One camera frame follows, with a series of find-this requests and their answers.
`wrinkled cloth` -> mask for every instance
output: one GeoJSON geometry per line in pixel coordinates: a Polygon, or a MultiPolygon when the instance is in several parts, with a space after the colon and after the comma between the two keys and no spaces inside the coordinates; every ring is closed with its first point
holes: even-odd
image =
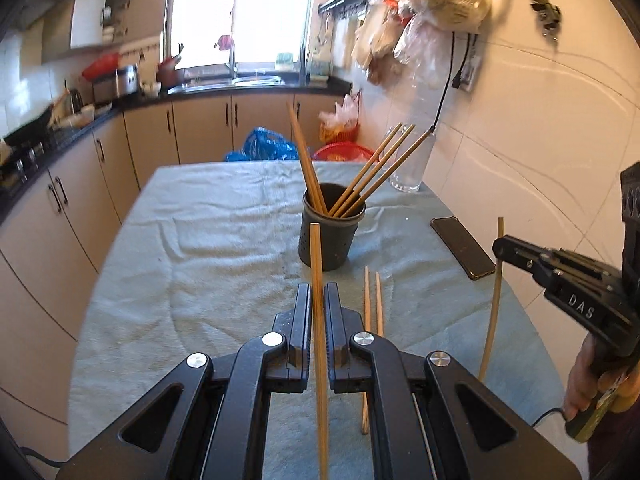
{"type": "MultiPolygon", "coordinates": [[[[361,167],[316,163],[320,182],[345,186],[361,167]]],[[[298,257],[304,191],[298,162],[156,172],[87,310],[69,398],[72,454],[188,354],[236,352],[294,306],[298,283],[310,281],[298,257]]],[[[367,200],[347,262],[324,280],[338,283],[343,306],[362,312],[364,266],[379,271],[385,336],[418,355],[445,350],[477,374],[494,277],[469,280],[431,229],[432,218],[450,215],[425,186],[403,194],[385,183],[367,200]]],[[[486,384],[529,422],[561,405],[558,373],[506,283],[486,384]]],[[[312,371],[304,394],[272,396],[265,480],[318,478],[314,385],[312,371]]],[[[360,395],[330,393],[331,478],[372,476],[361,409],[360,395]]]]}

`cable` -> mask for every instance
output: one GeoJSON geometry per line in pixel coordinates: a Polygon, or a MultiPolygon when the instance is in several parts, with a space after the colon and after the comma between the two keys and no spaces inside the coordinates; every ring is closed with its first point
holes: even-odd
{"type": "Polygon", "coordinates": [[[34,451],[30,447],[21,447],[20,451],[23,453],[24,456],[33,456],[34,458],[37,458],[41,462],[44,462],[45,464],[50,465],[51,467],[61,468],[66,463],[66,462],[56,462],[55,460],[50,460],[47,457],[42,456],[37,451],[34,451]]]}
{"type": "Polygon", "coordinates": [[[429,128],[429,131],[433,133],[436,130],[436,126],[438,126],[438,120],[440,119],[440,112],[442,111],[442,105],[444,104],[444,98],[447,96],[447,90],[449,89],[449,83],[451,83],[451,73],[453,72],[453,52],[456,47],[456,33],[451,33],[451,60],[449,62],[449,76],[447,77],[447,84],[442,91],[442,97],[440,98],[440,104],[438,105],[438,111],[436,113],[436,118],[429,128]]]}
{"type": "Polygon", "coordinates": [[[562,410],[562,408],[551,408],[550,410],[546,410],[545,413],[540,415],[536,419],[536,421],[531,425],[531,427],[535,428],[538,424],[540,424],[540,422],[542,422],[542,419],[544,419],[546,416],[551,415],[552,413],[560,413],[560,415],[562,415],[562,418],[564,418],[564,411],[562,410]]]}
{"type": "Polygon", "coordinates": [[[462,63],[460,64],[460,69],[458,70],[458,73],[453,78],[453,83],[451,83],[451,86],[453,86],[453,88],[456,88],[456,89],[460,88],[460,80],[462,79],[462,69],[466,65],[466,57],[469,55],[469,48],[470,47],[471,47],[471,34],[467,34],[466,35],[465,57],[462,58],[462,63]]]}

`light blue tablecloth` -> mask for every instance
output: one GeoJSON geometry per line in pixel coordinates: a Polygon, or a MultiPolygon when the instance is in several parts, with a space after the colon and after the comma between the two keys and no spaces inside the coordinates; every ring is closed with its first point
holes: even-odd
{"type": "MultiPolygon", "coordinates": [[[[348,184],[359,165],[319,163],[321,182],[348,184]]],[[[82,328],[69,400],[77,452],[191,352],[235,352],[293,307],[305,186],[296,162],[160,169],[124,223],[82,328]]],[[[429,226],[449,210],[426,187],[384,184],[367,201],[348,262],[324,275],[362,311],[363,269],[382,276],[385,335],[399,349],[446,350],[477,373],[494,278],[470,281],[429,226]]],[[[505,283],[487,385],[525,420],[558,406],[562,386],[532,323],[505,283]]],[[[315,479],[314,380],[273,396],[264,479],[315,479]]],[[[330,473],[371,478],[362,398],[330,395],[330,473]]]]}

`black cup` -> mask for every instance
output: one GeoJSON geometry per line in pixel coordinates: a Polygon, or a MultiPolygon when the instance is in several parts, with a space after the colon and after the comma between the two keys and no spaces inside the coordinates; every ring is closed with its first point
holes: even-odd
{"type": "MultiPolygon", "coordinates": [[[[339,184],[320,184],[326,208],[330,210],[347,189],[339,184]]],[[[332,218],[315,211],[309,203],[308,191],[302,199],[302,225],[298,240],[298,256],[307,266],[311,266],[311,245],[309,243],[309,224],[320,224],[320,239],[322,240],[322,270],[335,270],[346,260],[353,242],[353,235],[365,211],[363,203],[355,213],[346,218],[332,218]]]]}

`smartphone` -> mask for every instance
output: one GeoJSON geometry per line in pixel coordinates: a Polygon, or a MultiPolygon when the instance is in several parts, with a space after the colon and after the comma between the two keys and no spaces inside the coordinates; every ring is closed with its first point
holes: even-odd
{"type": "Polygon", "coordinates": [[[465,269],[470,280],[479,280],[495,272],[492,259],[455,216],[434,218],[431,227],[465,269]]]}

